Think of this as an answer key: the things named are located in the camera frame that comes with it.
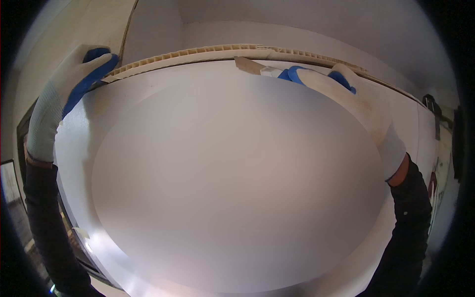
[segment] white wall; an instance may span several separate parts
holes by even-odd
[[[39,37],[48,28],[53,19],[71,2],[71,0],[48,0],[45,6],[41,9],[35,20],[31,24],[25,39],[23,39],[13,68],[21,69],[25,64],[28,55],[35,46]]]
[[[100,280],[91,277],[91,285],[99,291],[99,293],[103,294],[107,297],[130,297],[129,294],[125,293],[124,291],[118,290],[114,287],[106,285]]]
[[[438,207],[437,216],[432,226],[432,232],[427,240],[427,253],[431,256],[439,253],[450,225],[452,224],[459,188],[460,184],[454,179],[454,165],[450,162],[442,201]]]
[[[176,0],[139,0],[132,13],[122,65],[183,49]]]
[[[422,97],[407,78],[368,53],[336,39],[304,29],[247,21],[208,21],[183,25],[184,48],[257,43],[267,46],[299,49],[353,63],[390,84]]]
[[[386,63],[418,89],[432,90],[440,103],[452,108],[458,105],[455,76],[448,56],[430,21],[414,0],[177,2],[184,24],[253,21],[306,29],[334,38]]]

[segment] black sleeve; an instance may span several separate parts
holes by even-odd
[[[405,180],[391,187],[391,194],[396,226],[370,284],[359,297],[407,296],[419,281],[432,207],[422,174],[410,157]]]
[[[71,297],[104,297],[91,286],[69,245],[57,201],[57,170],[55,165],[45,169],[27,163],[25,194],[35,246],[58,291]]]

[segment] work glove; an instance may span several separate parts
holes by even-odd
[[[52,163],[59,122],[73,109],[93,83],[113,70],[119,57],[107,47],[80,45],[55,70],[31,115],[27,136],[28,157]]]
[[[386,98],[378,97],[366,81],[343,64],[336,64],[328,76],[293,66],[282,78],[312,88],[348,110],[371,135],[383,163],[384,179],[391,179],[406,155],[406,147],[396,133]]]

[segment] blue rubber-coated glove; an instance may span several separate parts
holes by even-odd
[[[300,66],[290,67],[287,75],[348,110],[371,135],[383,163],[384,179],[391,179],[406,155],[406,146],[396,133],[387,99],[343,64],[335,65],[328,76]]]
[[[53,162],[59,122],[118,61],[119,57],[111,54],[107,47],[80,45],[59,64],[31,115],[27,137],[29,158],[36,162]]]

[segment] wrist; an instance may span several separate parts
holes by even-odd
[[[409,171],[409,155],[406,153],[404,159],[402,160],[401,165],[391,179],[388,181],[388,184],[391,187],[397,187],[406,179],[406,176]]]
[[[391,123],[382,143],[378,146],[381,161],[383,163],[384,180],[389,181],[406,157],[406,146],[399,138],[394,124]]]
[[[41,167],[41,168],[46,168],[46,169],[52,169],[53,168],[53,162],[45,162],[45,161],[40,161],[40,160],[35,160],[31,155],[27,152],[26,156],[26,161],[28,164],[31,164],[36,167]]]

